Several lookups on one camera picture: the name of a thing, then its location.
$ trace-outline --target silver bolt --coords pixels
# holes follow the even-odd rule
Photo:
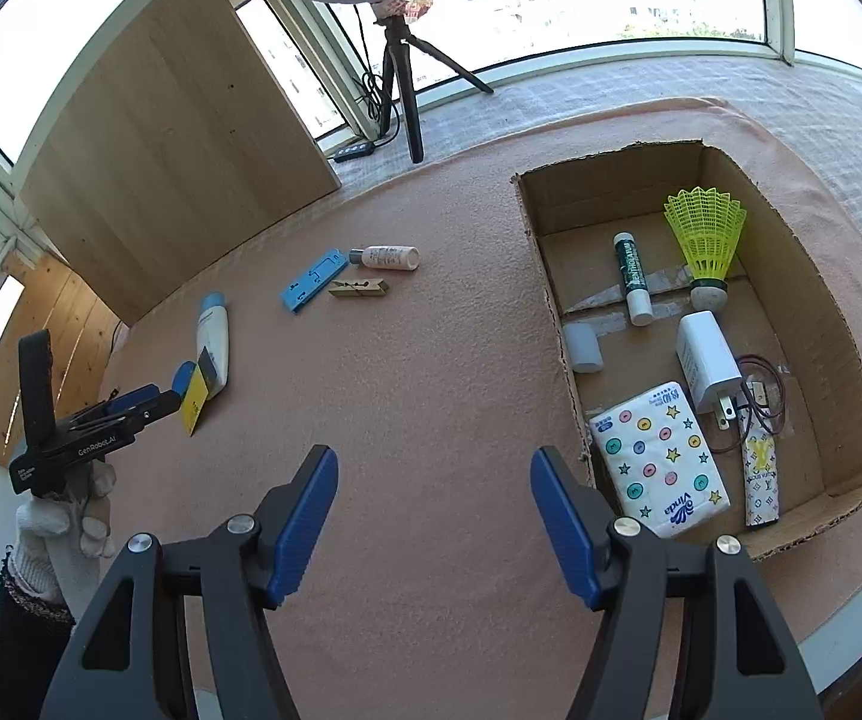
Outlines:
[[[127,540],[127,549],[130,549],[131,552],[146,552],[152,543],[154,543],[154,539],[147,533],[135,533]]]
[[[227,530],[231,533],[250,533],[254,529],[254,517],[250,514],[235,514],[227,520]]]
[[[641,523],[633,517],[618,517],[614,520],[614,530],[621,536],[637,536],[641,531]]]
[[[741,543],[734,536],[718,536],[717,549],[725,555],[737,555],[741,551]]]

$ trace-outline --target white glove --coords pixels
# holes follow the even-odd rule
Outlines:
[[[78,498],[66,490],[60,500],[32,497],[18,507],[17,545],[7,561],[21,591],[67,604],[77,621],[98,589],[98,558],[114,555],[106,495],[117,477],[103,461],[87,466],[76,469],[88,477],[87,495]]]

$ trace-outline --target tripod leg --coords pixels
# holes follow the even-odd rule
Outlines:
[[[391,97],[394,94],[394,60],[391,46],[384,46],[384,70],[381,72],[381,127],[378,137],[383,138],[391,130]]]
[[[468,69],[463,68],[461,65],[458,65],[453,59],[448,56],[446,53],[442,52],[442,50],[437,47],[432,46],[426,40],[421,40],[416,35],[408,36],[408,43],[415,47],[415,49],[422,50],[426,55],[434,57],[438,62],[442,65],[447,65],[451,70],[461,76],[462,79],[467,81],[468,83],[474,84],[478,89],[482,92],[487,93],[488,95],[493,95],[494,90],[491,89],[485,82],[480,80],[475,74],[471,73]]]
[[[408,130],[410,161],[415,165],[424,161],[424,143],[421,140],[421,122],[418,118],[418,96],[415,95],[415,79],[410,74],[410,46],[407,43],[389,43],[388,50],[394,60],[397,85],[401,90],[401,107],[404,108],[404,124]]]

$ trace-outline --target yellow shuttlecock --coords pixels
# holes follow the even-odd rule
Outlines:
[[[691,269],[691,305],[717,311],[727,303],[725,276],[747,216],[727,191],[682,189],[664,204],[674,236]]]

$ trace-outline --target wooden board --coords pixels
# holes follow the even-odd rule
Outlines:
[[[20,196],[134,324],[337,186],[229,2],[154,0],[74,91]]]
[[[62,418],[97,402],[119,319],[80,276],[49,254],[34,269],[10,258],[4,270],[24,285],[0,340],[0,464],[6,466],[24,435],[20,338],[43,327],[50,330],[55,413]]]

